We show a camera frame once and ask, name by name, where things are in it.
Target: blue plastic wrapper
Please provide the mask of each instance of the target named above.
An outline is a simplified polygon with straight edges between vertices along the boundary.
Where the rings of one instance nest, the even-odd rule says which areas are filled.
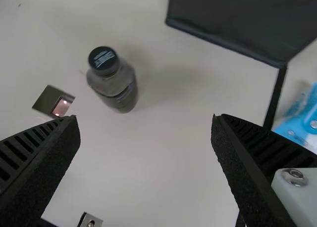
[[[300,94],[274,132],[317,154],[317,83]]]

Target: dark bottle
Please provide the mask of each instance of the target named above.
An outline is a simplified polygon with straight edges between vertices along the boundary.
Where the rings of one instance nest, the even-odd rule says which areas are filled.
[[[94,49],[88,63],[87,82],[105,104],[120,113],[131,111],[138,97],[134,69],[107,46]]]

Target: screw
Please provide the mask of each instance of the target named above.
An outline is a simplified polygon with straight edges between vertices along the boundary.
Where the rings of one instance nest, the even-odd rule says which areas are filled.
[[[285,169],[282,171],[282,177],[294,186],[306,186],[307,178],[296,169]]]
[[[310,122],[310,125],[311,125],[311,128],[317,129],[317,121],[316,121],[316,120],[312,120],[312,121]]]
[[[292,175],[293,177],[296,177],[298,179],[302,179],[303,178],[303,174],[301,172],[299,172],[298,170],[292,169],[289,171],[290,175]]]

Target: small square plate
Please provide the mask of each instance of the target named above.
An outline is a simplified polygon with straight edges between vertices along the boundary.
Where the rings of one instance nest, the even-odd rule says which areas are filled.
[[[32,108],[56,119],[65,116],[74,99],[74,96],[47,85]]]

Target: bottle cap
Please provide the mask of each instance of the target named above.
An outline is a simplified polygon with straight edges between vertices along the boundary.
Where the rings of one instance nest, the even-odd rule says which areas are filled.
[[[109,76],[119,68],[119,58],[113,49],[100,46],[89,54],[88,63],[93,72],[100,76]]]

